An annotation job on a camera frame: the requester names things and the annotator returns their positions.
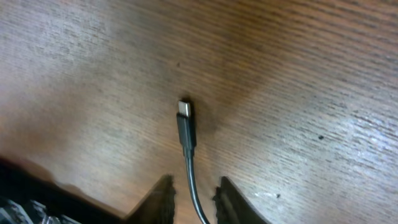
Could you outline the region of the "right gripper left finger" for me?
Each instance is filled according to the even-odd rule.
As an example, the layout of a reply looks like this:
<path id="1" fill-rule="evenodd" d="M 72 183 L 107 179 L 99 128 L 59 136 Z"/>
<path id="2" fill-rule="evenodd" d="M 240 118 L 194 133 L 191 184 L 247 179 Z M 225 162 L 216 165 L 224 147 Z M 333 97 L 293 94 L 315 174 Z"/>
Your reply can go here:
<path id="1" fill-rule="evenodd" d="M 124 223 L 173 224 L 175 196 L 174 177 L 163 175 L 125 217 Z"/>

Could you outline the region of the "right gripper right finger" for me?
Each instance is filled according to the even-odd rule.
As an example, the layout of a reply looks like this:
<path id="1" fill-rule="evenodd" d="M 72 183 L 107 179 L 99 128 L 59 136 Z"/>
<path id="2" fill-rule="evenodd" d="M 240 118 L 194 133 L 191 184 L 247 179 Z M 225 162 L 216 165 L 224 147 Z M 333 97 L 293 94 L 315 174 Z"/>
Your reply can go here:
<path id="1" fill-rule="evenodd" d="M 220 178 L 212 200 L 216 207 L 217 224 L 271 224 L 227 176 Z"/>

